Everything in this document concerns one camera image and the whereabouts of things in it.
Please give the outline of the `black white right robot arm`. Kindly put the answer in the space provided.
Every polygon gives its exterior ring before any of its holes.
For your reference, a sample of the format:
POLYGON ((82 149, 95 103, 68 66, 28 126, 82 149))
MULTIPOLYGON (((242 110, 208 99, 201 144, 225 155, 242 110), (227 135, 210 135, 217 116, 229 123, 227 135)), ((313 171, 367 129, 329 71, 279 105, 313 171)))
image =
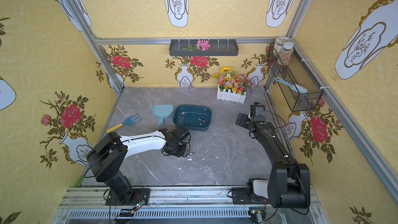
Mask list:
POLYGON ((264 105, 254 102, 250 106, 250 114, 238 114, 235 122, 248 130, 251 139, 261 144, 272 164, 268 179, 249 179, 246 198, 252 202, 266 201, 273 208, 309 208, 310 170, 289 154, 277 137, 276 128, 266 121, 267 112, 264 105))

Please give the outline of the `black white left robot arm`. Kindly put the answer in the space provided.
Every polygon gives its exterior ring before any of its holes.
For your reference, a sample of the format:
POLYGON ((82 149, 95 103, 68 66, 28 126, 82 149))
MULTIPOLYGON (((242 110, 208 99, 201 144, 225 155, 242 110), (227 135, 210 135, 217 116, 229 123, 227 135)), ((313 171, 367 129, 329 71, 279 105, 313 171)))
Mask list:
POLYGON ((109 188, 107 206, 146 205, 150 189, 134 189, 122 174, 120 167, 130 156, 158 150, 165 156, 186 157, 190 153, 191 134, 185 126, 175 130, 159 129, 155 132, 122 136, 116 132, 105 135, 87 154, 88 170, 99 183, 109 188))

